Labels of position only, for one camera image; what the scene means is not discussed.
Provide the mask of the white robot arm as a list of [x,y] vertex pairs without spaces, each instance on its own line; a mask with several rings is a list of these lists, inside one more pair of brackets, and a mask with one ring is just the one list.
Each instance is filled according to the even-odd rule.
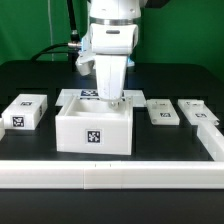
[[76,61],[82,75],[96,68],[98,96],[117,104],[122,97],[128,58],[139,39],[138,21],[147,0],[91,0],[89,48]]

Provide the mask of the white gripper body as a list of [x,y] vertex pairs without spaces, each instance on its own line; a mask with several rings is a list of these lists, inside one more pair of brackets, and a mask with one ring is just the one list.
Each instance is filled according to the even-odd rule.
[[126,55],[96,55],[98,96],[103,101],[119,101],[127,67]]

